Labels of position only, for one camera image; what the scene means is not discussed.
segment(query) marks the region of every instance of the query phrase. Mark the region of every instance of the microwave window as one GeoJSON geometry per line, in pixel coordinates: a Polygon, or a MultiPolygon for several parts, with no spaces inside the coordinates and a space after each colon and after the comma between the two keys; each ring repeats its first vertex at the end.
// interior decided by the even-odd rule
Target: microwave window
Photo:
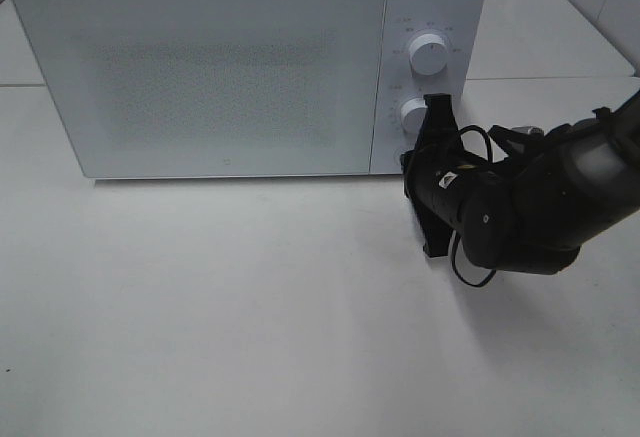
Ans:
{"type": "Polygon", "coordinates": [[[87,176],[369,171],[384,0],[16,3],[87,176]]]}

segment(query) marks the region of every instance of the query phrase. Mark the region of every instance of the table surface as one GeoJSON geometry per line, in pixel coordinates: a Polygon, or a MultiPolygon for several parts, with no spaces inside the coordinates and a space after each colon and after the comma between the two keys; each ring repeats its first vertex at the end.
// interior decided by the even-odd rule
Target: table surface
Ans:
{"type": "MultiPolygon", "coordinates": [[[[548,129],[638,88],[472,81],[459,118],[548,129]]],[[[474,290],[400,178],[94,184],[45,88],[0,102],[0,435],[637,435],[638,216],[474,290]]]]}
{"type": "MultiPolygon", "coordinates": [[[[41,84],[14,9],[0,5],[0,85],[41,84]]],[[[634,69],[567,0],[486,0],[469,79],[631,76],[634,69]]]]}

